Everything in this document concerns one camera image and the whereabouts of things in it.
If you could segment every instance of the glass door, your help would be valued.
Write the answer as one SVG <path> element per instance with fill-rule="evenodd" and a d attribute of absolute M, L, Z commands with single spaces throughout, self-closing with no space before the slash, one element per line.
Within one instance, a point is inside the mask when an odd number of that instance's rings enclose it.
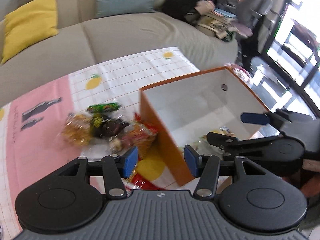
<path fill-rule="evenodd" d="M 320 117 L 319 5 L 320 0 L 287 0 L 262 57 Z"/>

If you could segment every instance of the blue gripper pad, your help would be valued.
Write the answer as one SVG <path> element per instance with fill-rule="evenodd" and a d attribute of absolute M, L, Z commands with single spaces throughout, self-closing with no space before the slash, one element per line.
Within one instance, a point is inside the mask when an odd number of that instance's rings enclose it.
<path fill-rule="evenodd" d="M 265 114 L 242 113 L 240 118 L 243 123 L 260 125 L 266 125 L 270 123 L 270 118 Z"/>
<path fill-rule="evenodd" d="M 199 174 L 198 174 L 198 166 L 197 166 L 197 159 L 195 157 L 195 153 L 192 153 L 192 151 L 190 151 L 187 147 L 185 147 L 183 151 L 183 156 L 184 156 L 184 161 L 186 162 L 192 176 L 197 178 Z"/>
<path fill-rule="evenodd" d="M 122 168 L 122 178 L 130 177 L 134 167 L 138 161 L 138 148 L 133 147 L 129 149 L 122 157 L 125 157 L 124 166 Z"/>

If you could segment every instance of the book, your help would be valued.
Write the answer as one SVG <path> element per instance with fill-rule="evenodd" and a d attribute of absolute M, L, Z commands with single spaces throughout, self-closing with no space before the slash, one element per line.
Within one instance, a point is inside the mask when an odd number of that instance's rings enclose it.
<path fill-rule="evenodd" d="M 228 18 L 233 18 L 233 19 L 237 18 L 237 16 L 235 14 L 229 13 L 227 11 L 224 11 L 224 10 L 221 10 L 221 9 L 218 9 L 218 8 L 215 8 L 213 11 L 215 13 L 219 13 L 219 14 L 225 16 L 225 17 L 228 17 Z"/>
<path fill-rule="evenodd" d="M 211 11 L 211 12 L 208 12 L 205 14 L 206 16 L 212 18 L 212 19 L 215 19 L 217 21 L 220 21 L 224 24 L 230 24 L 231 22 L 235 21 L 235 18 L 234 17 L 227 17 L 223 14 L 221 14 L 220 12 L 218 11 Z"/>
<path fill-rule="evenodd" d="M 227 25 L 223 22 L 212 19 L 211 17 L 208 17 L 208 16 L 203 16 L 198 22 L 198 25 L 215 32 L 216 36 L 219 39 L 223 39 L 224 37 L 226 37 L 228 35 L 227 31 L 228 32 L 237 31 L 237 28 L 235 28 L 234 26 Z"/>

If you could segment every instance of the red snack package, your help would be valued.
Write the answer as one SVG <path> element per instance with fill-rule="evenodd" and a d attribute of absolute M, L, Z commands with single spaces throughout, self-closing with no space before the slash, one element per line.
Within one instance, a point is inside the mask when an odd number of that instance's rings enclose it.
<path fill-rule="evenodd" d="M 139 173 L 137 173 L 136 170 L 133 170 L 130 177 L 127 178 L 126 181 L 129 182 L 130 184 L 138 186 L 139 189 L 143 189 L 143 190 L 165 190 L 163 188 L 158 188 L 155 185 L 153 185 L 150 181 L 146 180 Z"/>
<path fill-rule="evenodd" d="M 132 129 L 128 131 L 129 140 L 138 147 L 140 159 L 143 159 L 152 143 L 156 139 L 158 129 L 151 124 L 143 122 L 138 114 L 134 114 L 135 118 L 132 121 Z"/>

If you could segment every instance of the tablecloth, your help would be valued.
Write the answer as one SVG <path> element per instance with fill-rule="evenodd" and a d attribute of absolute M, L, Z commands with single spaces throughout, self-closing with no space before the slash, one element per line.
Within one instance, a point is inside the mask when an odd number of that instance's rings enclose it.
<path fill-rule="evenodd" d="M 165 58 L 165 52 L 172 57 Z M 68 113 L 117 101 L 127 119 L 139 112 L 139 89 L 151 83 L 199 71 L 177 47 L 113 59 L 49 82 L 0 109 L 0 225 L 2 238 L 16 236 L 14 202 L 18 193 L 81 155 L 60 132 Z M 99 179 L 92 185 L 101 190 Z M 174 188 L 165 167 L 161 187 Z"/>

